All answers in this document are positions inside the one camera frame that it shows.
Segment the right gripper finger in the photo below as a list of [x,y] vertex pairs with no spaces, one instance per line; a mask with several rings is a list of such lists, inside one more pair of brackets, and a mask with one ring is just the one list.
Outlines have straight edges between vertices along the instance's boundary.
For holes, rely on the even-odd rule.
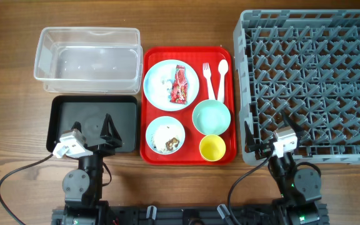
[[256,148],[256,143],[254,141],[254,136],[251,133],[251,130],[246,121],[244,122],[244,128],[246,132],[246,140],[245,140],[246,148],[248,149],[249,152],[254,152]]
[[294,122],[284,110],[281,110],[281,116],[284,121],[285,126],[290,126],[294,132],[296,133],[296,136],[298,138],[301,138],[304,134],[304,129],[298,125],[296,122]]

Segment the yellow cup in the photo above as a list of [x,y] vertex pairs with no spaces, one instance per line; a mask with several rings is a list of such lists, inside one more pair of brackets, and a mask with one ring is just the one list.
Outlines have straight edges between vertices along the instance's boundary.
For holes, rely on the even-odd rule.
[[199,152],[205,161],[219,161],[226,153],[226,143],[220,136],[210,134],[201,139]]

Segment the green bowl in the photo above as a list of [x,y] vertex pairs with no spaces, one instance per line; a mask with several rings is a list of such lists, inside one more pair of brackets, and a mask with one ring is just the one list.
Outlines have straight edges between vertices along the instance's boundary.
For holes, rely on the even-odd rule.
[[224,103],[213,99],[203,100],[192,112],[192,123],[203,135],[220,135],[231,123],[231,113]]

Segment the small light blue bowl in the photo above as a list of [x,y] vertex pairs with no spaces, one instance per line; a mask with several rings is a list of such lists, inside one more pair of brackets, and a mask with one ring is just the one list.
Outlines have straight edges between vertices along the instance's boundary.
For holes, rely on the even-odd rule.
[[[169,155],[182,148],[185,143],[186,133],[183,125],[177,119],[170,116],[161,116],[148,125],[145,137],[148,147],[153,152],[160,155]],[[175,150],[168,151],[165,143],[172,138],[177,138],[179,145]]]

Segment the brown food scrap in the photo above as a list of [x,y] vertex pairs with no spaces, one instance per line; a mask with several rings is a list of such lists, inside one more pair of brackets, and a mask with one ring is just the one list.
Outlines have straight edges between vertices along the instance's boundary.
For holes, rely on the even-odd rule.
[[175,149],[178,147],[178,145],[179,145],[179,140],[178,140],[176,137],[173,137],[172,139],[170,139],[169,141],[167,141],[167,142],[165,143],[165,145],[166,145],[166,149],[167,149],[168,151],[173,151],[173,150],[175,150]]

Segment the large light blue plate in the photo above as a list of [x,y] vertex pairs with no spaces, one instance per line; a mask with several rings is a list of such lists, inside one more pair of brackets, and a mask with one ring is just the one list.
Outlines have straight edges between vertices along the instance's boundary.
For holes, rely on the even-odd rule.
[[[171,93],[168,94],[162,90],[163,79],[170,79],[173,83],[175,80],[176,66],[186,68],[187,104],[176,104],[170,102]],[[199,92],[199,78],[195,70],[187,63],[167,59],[160,61],[147,70],[143,82],[144,95],[146,99],[156,108],[163,111],[179,111],[188,107],[197,97]]]

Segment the white tissue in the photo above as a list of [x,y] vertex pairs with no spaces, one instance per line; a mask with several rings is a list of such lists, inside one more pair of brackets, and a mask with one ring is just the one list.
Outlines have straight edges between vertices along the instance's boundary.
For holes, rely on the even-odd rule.
[[172,91],[172,88],[173,88],[173,83],[171,82],[171,80],[170,79],[163,79],[161,81],[161,83],[162,83],[162,90],[165,93],[170,94],[171,91]]

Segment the red snack wrapper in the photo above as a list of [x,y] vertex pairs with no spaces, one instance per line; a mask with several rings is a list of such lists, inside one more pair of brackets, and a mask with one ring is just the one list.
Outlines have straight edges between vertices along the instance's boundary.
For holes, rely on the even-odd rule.
[[187,104],[188,82],[185,72],[186,68],[184,66],[176,66],[175,80],[171,90],[171,103]]

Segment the white plastic spoon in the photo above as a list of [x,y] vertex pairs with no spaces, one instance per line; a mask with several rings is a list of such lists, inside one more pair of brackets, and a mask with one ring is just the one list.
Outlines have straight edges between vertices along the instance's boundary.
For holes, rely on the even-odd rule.
[[225,59],[222,59],[218,65],[218,71],[220,74],[219,89],[217,94],[217,100],[224,102],[224,85],[225,85],[225,76],[229,71],[229,64]]

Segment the white plastic fork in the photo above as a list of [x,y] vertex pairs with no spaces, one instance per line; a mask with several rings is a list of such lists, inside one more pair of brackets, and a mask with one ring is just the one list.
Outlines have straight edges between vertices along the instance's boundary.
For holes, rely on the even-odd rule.
[[216,98],[214,95],[213,85],[211,82],[211,70],[210,70],[208,62],[205,62],[202,64],[202,73],[203,73],[203,76],[205,77],[206,83],[207,83],[208,98],[211,100],[215,100]]

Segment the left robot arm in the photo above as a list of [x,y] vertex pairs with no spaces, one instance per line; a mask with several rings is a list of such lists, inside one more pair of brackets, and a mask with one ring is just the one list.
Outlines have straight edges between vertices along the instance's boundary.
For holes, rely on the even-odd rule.
[[123,141],[114,126],[110,114],[106,114],[102,124],[100,141],[97,145],[88,146],[81,133],[81,123],[75,122],[72,129],[60,138],[60,154],[77,159],[78,167],[68,172],[62,182],[65,193],[65,207],[61,219],[54,224],[63,225],[97,225],[118,224],[115,213],[109,203],[103,201],[103,172],[108,167],[103,158],[115,154]]

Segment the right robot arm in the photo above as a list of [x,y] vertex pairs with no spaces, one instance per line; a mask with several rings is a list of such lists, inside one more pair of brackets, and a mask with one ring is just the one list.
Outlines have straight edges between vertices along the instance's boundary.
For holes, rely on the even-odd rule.
[[321,209],[321,171],[310,162],[296,163],[293,152],[300,146],[304,129],[281,111],[284,127],[274,131],[266,144],[256,143],[245,125],[247,148],[267,165],[281,197],[270,205],[249,206],[256,224],[326,224]]

